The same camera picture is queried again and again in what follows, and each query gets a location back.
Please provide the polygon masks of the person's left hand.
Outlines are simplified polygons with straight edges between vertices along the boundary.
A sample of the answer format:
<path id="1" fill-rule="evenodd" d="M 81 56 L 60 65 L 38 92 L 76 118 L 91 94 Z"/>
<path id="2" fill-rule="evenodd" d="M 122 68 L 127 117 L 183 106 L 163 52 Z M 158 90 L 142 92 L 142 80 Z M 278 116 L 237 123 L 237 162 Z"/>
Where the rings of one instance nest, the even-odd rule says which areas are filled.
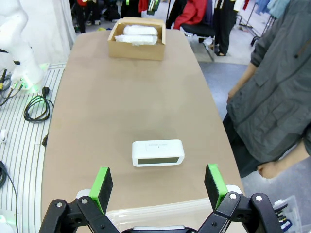
<path id="1" fill-rule="evenodd" d="M 276 177 L 280 173 L 278 162 L 268 162 L 257 166 L 258 173 L 267 179 Z"/>

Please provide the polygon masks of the person's right hand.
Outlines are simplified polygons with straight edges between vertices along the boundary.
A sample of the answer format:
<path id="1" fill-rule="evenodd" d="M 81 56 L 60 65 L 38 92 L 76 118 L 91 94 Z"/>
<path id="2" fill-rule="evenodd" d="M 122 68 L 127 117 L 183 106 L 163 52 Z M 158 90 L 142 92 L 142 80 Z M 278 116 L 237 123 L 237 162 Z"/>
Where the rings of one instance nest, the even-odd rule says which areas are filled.
<path id="1" fill-rule="evenodd" d="M 236 85 L 229 91 L 227 96 L 227 103 L 229 103 L 232 100 L 232 98 L 241 89 L 241 87 L 242 87 L 241 85 Z"/>

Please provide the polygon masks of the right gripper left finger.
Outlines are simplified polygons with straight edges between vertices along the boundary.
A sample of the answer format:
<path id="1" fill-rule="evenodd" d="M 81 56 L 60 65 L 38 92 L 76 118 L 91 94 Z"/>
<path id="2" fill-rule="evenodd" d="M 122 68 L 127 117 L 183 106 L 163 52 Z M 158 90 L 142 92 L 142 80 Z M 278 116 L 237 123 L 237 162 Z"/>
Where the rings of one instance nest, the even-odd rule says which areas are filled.
<path id="1" fill-rule="evenodd" d="M 88 195 L 70 203 L 62 199 L 50 202 L 39 231 L 41 233 L 75 233 L 88 226 L 93 233 L 117 233 L 118 229 L 106 216 L 113 188 L 109 167 L 101 167 Z"/>

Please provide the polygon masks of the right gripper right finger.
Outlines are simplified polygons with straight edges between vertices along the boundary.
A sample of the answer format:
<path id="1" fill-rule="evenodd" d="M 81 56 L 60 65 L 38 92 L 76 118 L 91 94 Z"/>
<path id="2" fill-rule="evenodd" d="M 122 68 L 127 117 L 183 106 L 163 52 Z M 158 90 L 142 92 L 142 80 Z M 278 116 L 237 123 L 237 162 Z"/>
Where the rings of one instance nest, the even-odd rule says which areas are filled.
<path id="1" fill-rule="evenodd" d="M 281 233 L 281 225 L 268 196 L 255 193 L 250 198 L 228 188 L 216 164 L 208 164 L 204 184 L 213 212 L 199 233 L 224 233 L 232 222 L 241 223 L 248 233 Z"/>

